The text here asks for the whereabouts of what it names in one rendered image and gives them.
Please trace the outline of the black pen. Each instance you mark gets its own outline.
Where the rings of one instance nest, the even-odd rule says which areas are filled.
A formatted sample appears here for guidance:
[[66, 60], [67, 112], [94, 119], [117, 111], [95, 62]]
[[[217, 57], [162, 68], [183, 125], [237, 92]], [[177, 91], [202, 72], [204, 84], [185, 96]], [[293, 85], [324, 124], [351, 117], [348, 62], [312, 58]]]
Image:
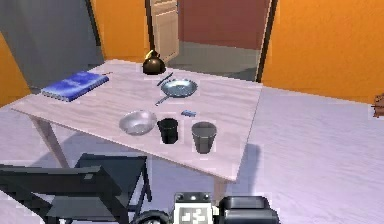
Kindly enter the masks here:
[[157, 86], [160, 86], [163, 82], [165, 82], [167, 79], [169, 79], [173, 75], [173, 72], [169, 73], [166, 77], [164, 77], [162, 80], [160, 80], [157, 83]]

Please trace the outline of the black chair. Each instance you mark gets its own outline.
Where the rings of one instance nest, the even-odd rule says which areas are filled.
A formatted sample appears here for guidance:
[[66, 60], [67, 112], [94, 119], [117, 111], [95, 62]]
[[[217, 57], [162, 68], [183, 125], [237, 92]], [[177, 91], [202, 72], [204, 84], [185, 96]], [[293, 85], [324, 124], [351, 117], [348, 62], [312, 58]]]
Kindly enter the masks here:
[[152, 194], [145, 156], [84, 153], [73, 168], [0, 164], [0, 191], [45, 224], [73, 221], [130, 224]]

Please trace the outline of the silver bowl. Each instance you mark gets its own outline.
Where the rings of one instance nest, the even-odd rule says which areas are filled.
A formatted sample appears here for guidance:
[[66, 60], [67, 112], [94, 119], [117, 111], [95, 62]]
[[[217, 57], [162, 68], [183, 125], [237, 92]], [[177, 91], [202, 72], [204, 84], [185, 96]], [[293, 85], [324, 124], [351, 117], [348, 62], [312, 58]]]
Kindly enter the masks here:
[[147, 110], [129, 112], [119, 121], [119, 128], [132, 136], [141, 136], [149, 133], [157, 123], [157, 117]]

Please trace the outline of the pale wooden table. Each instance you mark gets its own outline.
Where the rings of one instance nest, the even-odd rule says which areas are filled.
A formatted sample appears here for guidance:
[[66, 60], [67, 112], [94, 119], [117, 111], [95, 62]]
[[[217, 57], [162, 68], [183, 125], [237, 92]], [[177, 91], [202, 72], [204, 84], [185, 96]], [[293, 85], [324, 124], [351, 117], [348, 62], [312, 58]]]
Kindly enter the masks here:
[[[198, 89], [188, 98], [170, 98], [156, 106], [163, 97], [157, 86], [161, 78], [144, 75], [139, 63], [109, 60], [92, 71], [106, 73], [109, 81], [72, 102], [31, 94], [12, 106], [30, 117], [61, 166], [68, 163], [52, 130], [54, 124], [209, 174], [214, 177], [214, 198], [219, 200], [224, 196], [226, 185], [237, 180], [261, 84], [173, 69], [175, 78], [191, 79], [198, 83]], [[125, 134], [119, 128], [120, 119], [140, 109], [155, 113], [159, 119], [176, 119], [179, 122], [176, 144], [163, 144], [157, 129], [141, 137]], [[196, 112], [196, 116], [181, 115], [184, 110]], [[192, 125], [202, 121], [217, 127], [208, 154], [196, 151], [192, 137]]]

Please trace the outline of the grey cup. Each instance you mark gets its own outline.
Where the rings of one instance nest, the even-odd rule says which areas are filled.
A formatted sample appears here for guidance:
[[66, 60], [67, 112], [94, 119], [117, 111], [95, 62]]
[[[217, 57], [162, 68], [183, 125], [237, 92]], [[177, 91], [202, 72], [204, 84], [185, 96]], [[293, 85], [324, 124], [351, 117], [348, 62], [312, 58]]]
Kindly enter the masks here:
[[200, 154], [208, 154], [213, 146], [217, 127], [213, 123], [202, 121], [193, 124], [191, 131], [196, 151]]

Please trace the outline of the grey fridge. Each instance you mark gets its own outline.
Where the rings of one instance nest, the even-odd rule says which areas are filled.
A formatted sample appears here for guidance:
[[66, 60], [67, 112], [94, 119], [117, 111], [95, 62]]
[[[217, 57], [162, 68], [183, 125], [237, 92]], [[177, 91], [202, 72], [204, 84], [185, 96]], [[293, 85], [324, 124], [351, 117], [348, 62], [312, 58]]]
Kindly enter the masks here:
[[0, 0], [0, 33], [35, 92], [104, 62], [91, 0]]

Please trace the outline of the black kettle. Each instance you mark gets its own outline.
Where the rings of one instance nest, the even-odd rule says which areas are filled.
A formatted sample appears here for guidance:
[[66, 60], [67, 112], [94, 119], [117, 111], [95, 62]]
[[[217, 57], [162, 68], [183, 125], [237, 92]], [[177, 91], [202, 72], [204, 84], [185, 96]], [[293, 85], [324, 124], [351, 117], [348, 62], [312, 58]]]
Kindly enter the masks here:
[[155, 50], [150, 50], [142, 65], [143, 72], [147, 75], [159, 75], [165, 72], [165, 63], [161, 60], [160, 54]]

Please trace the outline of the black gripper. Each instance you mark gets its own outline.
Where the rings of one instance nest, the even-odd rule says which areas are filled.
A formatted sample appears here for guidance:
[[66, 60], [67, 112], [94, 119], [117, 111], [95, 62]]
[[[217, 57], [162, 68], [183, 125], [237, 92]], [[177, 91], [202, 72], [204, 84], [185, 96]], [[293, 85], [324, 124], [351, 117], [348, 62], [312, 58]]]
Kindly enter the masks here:
[[130, 224], [171, 224], [171, 218], [165, 211], [148, 210], [139, 214]]

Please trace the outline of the silver frying pan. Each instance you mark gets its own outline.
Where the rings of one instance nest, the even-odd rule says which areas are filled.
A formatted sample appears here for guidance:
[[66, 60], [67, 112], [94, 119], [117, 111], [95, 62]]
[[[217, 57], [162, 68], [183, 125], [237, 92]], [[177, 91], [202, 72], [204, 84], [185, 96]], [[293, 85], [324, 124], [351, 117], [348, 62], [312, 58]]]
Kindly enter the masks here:
[[168, 98], [186, 98], [195, 93], [198, 85], [188, 79], [172, 79], [161, 85], [161, 90], [165, 96], [155, 103], [156, 106], [163, 103]]

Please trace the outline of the black cup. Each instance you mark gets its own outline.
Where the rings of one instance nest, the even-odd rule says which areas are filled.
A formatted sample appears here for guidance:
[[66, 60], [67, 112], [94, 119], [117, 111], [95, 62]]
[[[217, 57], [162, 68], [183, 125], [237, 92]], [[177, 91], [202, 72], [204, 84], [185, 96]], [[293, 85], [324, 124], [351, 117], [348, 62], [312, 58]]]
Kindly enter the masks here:
[[178, 141], [178, 121], [164, 118], [157, 122], [161, 139], [164, 144], [174, 144]]

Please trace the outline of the beige room door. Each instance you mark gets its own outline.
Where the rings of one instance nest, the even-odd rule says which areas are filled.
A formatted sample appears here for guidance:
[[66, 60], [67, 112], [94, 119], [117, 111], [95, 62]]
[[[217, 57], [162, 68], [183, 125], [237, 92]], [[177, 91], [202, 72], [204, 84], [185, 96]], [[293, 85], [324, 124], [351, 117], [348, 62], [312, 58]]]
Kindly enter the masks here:
[[164, 62], [179, 54], [177, 0], [151, 0], [155, 49]]

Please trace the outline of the blue book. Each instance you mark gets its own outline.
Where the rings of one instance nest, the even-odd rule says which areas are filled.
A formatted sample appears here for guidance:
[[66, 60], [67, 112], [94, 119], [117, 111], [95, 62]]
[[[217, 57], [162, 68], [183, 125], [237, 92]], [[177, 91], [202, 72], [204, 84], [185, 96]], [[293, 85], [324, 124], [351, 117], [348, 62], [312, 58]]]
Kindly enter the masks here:
[[106, 74], [78, 72], [41, 90], [41, 94], [65, 102], [71, 102], [109, 81]]

